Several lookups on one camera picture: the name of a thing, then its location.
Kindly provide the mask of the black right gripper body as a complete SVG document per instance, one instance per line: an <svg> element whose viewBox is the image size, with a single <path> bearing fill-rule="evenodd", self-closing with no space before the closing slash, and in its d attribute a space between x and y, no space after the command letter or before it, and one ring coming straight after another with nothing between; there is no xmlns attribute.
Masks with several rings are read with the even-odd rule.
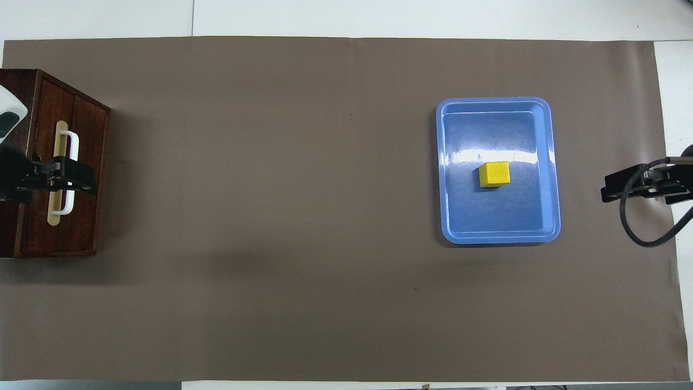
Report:
<svg viewBox="0 0 693 390"><path fill-rule="evenodd" d="M649 168L651 185L691 185L692 162L652 162Z"/></svg>

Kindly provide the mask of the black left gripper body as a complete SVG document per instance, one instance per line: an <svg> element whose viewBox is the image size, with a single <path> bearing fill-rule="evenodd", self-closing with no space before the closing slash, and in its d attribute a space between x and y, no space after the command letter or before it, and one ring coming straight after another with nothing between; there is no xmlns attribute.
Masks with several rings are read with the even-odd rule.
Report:
<svg viewBox="0 0 693 390"><path fill-rule="evenodd" d="M17 189L31 173L33 173L33 164L21 150L2 149L1 201L31 204L32 192Z"/></svg>

